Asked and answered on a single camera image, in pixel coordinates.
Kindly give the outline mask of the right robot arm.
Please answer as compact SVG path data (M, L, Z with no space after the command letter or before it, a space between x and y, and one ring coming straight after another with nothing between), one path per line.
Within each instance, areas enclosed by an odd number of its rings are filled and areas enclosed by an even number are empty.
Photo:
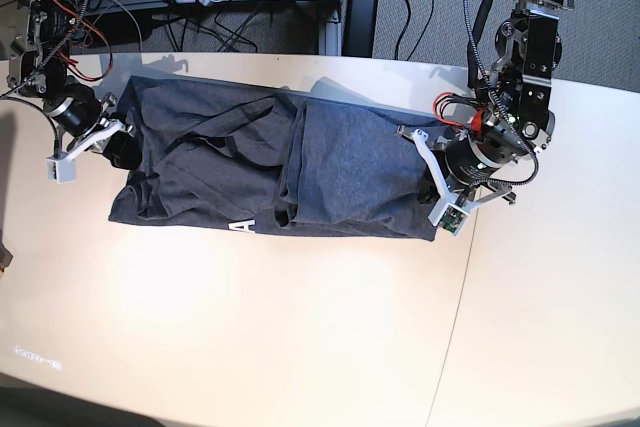
M112 167L135 170L142 160L132 126L114 111L116 98L97 97L70 49L81 31L101 38L86 19L90 0L17 0L17 25L9 46L8 89L2 99L42 114L54 134L47 173L57 183L76 177L76 160L97 153Z

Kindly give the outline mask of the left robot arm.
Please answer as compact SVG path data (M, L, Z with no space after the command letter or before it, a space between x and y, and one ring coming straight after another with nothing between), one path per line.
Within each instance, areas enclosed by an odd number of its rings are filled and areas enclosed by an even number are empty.
M397 130L426 163L434 227L458 234L481 205L515 203L519 181L497 173L521 159L536 162L552 140L552 74L562 56L557 13L574 7L575 0L463 0L470 93L443 92L432 103L450 135Z

